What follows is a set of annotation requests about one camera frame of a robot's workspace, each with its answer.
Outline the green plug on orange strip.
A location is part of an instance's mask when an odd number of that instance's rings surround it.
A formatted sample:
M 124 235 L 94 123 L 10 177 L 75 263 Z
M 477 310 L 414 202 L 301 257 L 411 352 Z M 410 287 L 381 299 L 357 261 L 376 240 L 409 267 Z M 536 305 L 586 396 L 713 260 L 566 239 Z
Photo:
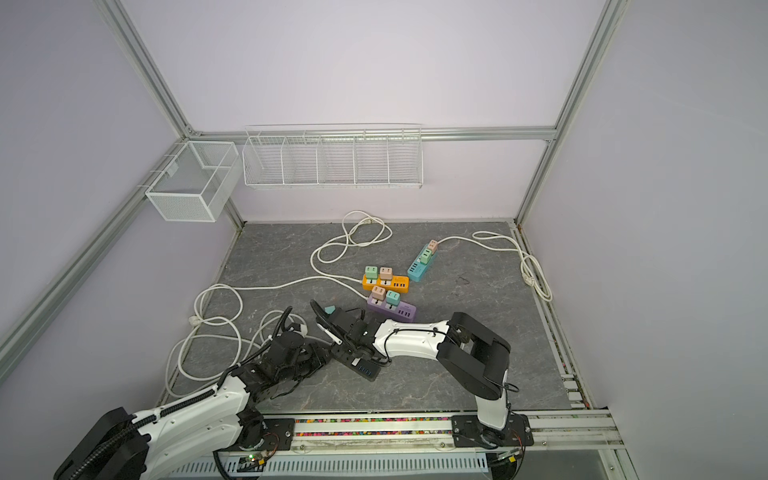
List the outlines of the green plug on orange strip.
M 379 269 L 377 266 L 369 265 L 365 267 L 365 278 L 367 281 L 377 281 L 379 278 Z

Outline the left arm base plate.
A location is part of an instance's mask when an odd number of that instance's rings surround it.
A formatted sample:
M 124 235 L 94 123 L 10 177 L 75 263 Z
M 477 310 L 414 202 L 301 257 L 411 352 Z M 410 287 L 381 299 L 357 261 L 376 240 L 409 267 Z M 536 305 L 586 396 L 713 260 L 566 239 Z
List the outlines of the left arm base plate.
M 291 417 L 262 418 L 245 424 L 235 442 L 225 451 L 281 452 L 291 448 L 296 421 Z

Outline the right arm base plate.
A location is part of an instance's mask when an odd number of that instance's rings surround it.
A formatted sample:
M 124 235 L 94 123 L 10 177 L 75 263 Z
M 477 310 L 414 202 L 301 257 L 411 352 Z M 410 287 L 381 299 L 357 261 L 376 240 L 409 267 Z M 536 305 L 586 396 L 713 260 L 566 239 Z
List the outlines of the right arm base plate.
M 476 415 L 453 415 L 453 442 L 459 448 L 530 447 L 534 445 L 532 427 L 526 415 L 510 413 L 502 429 L 483 425 Z

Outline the green plug on teal strip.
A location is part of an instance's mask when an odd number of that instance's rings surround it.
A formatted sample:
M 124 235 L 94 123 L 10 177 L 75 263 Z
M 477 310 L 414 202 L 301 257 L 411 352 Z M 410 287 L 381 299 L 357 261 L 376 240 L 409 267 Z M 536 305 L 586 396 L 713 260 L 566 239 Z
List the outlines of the green plug on teal strip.
M 432 261 L 433 254 L 434 252 L 431 249 L 425 248 L 418 257 L 419 263 L 428 265 Z

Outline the pink plug on orange strip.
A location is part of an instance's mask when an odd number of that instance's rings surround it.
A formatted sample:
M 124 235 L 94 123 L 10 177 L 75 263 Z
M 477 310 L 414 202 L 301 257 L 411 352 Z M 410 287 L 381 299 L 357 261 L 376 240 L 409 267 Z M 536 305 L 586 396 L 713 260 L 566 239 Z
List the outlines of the pink plug on orange strip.
M 379 268 L 379 279 L 382 281 L 392 281 L 393 280 L 393 269 L 391 267 L 380 267 Z

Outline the purple power strip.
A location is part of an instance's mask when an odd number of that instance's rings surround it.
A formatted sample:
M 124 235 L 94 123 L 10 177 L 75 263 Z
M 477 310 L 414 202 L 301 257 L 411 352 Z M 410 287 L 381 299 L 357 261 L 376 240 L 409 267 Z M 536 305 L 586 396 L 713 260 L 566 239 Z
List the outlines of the purple power strip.
M 397 322 L 413 323 L 416 320 L 417 308 L 405 301 L 400 301 L 398 305 L 388 303 L 386 300 L 379 300 L 369 296 L 366 301 L 368 311 L 383 315 L 387 319 Z

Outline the teal plug on purple strip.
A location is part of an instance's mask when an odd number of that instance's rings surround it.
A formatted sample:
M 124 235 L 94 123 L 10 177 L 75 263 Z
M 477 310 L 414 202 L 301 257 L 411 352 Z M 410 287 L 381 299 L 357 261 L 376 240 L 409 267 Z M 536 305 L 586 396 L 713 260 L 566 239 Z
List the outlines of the teal plug on purple strip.
M 385 296 L 385 301 L 387 305 L 397 307 L 401 302 L 401 296 L 397 291 L 388 290 Z

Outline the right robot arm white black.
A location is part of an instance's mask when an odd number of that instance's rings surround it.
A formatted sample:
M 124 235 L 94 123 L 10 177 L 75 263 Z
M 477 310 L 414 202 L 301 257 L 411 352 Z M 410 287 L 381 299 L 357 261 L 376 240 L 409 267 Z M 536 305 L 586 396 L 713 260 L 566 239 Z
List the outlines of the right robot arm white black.
M 438 362 L 476 401 L 479 438 L 495 448 L 506 439 L 510 344 L 464 312 L 433 323 L 398 321 L 381 311 L 310 306 L 317 325 L 332 340 L 331 356 L 368 381 L 398 357 Z

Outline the black power strip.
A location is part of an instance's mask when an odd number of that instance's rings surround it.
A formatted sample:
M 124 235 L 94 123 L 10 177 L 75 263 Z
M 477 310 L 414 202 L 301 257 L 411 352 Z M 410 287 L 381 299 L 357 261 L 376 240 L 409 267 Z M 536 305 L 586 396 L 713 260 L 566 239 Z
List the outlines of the black power strip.
M 379 363 L 364 358 L 355 358 L 351 360 L 348 367 L 354 373 L 369 382 L 375 381 L 382 369 Z

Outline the white mesh box basket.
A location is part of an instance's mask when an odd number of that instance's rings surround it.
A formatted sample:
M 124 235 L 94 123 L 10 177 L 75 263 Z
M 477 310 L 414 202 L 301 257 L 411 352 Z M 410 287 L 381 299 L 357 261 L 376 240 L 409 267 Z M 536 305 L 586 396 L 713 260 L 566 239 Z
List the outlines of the white mesh box basket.
M 168 222 L 214 223 L 243 174 L 233 142 L 187 141 L 145 196 Z

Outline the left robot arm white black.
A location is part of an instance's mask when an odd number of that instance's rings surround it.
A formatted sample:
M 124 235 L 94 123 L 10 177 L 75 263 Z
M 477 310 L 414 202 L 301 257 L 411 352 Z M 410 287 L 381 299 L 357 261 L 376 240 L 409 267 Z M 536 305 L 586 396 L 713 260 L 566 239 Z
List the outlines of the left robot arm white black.
M 165 406 L 105 413 L 62 462 L 57 479 L 158 479 L 203 454 L 261 448 L 268 430 L 259 403 L 281 383 L 300 383 L 328 363 L 329 343 L 277 330 L 215 383 Z

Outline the aluminium front rail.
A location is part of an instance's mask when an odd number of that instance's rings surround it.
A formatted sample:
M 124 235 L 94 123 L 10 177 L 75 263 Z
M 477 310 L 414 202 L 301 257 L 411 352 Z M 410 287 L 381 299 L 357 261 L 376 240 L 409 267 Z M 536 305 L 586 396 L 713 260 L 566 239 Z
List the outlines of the aluminium front rail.
M 618 451 L 624 442 L 606 410 L 546 411 L 517 413 L 526 415 L 532 427 L 534 445 L 530 447 L 574 447 Z M 294 438 L 288 451 L 302 448 L 321 450 L 351 449 L 416 450 L 418 448 L 459 448 L 451 433 L 457 412 L 390 412 L 384 414 L 278 415 L 296 421 Z

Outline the orange power strip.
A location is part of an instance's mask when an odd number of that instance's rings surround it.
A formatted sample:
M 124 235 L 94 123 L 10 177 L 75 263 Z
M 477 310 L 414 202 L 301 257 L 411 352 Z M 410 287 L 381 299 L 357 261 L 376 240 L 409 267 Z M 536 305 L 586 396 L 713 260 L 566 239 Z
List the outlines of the orange power strip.
M 407 294 L 410 287 L 410 278 L 407 276 L 393 275 L 391 279 L 377 278 L 376 280 L 373 280 L 371 278 L 363 277 L 361 285 L 366 291 L 371 291 L 374 286 L 379 286 L 385 290 L 395 291 L 399 294 Z

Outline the teal power strip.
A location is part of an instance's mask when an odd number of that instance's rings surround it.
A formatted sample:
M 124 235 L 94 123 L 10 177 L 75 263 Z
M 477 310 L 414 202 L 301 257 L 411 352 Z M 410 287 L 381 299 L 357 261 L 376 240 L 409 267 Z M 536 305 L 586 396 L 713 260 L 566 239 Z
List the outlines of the teal power strip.
M 418 257 L 411 263 L 407 270 L 407 276 L 412 282 L 421 282 L 434 260 L 433 255 L 432 261 L 428 265 L 422 265 L 419 263 Z

